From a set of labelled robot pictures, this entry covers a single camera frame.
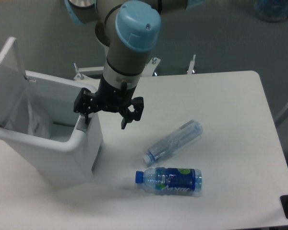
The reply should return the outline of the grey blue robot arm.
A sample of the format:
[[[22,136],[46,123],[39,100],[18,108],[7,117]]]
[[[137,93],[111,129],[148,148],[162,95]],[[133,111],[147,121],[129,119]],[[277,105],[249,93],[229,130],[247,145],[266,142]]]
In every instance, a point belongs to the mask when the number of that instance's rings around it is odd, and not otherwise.
[[[142,97],[134,91],[161,29],[161,16],[199,5],[198,0],[67,0],[65,6],[75,23],[96,22],[95,34],[108,48],[99,87],[95,93],[82,88],[74,111],[119,113],[122,127],[139,121]]]

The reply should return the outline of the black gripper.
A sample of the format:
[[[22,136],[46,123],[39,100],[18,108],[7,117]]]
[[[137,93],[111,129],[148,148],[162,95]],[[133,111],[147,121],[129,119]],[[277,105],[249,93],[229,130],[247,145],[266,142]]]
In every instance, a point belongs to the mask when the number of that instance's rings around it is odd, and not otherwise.
[[[89,123],[89,115],[99,111],[119,113],[123,117],[121,129],[132,121],[140,121],[144,110],[144,98],[132,96],[135,92],[132,89],[115,88],[104,78],[101,78],[98,90],[95,93],[87,88],[81,88],[74,104],[73,111],[84,117],[84,122]]]

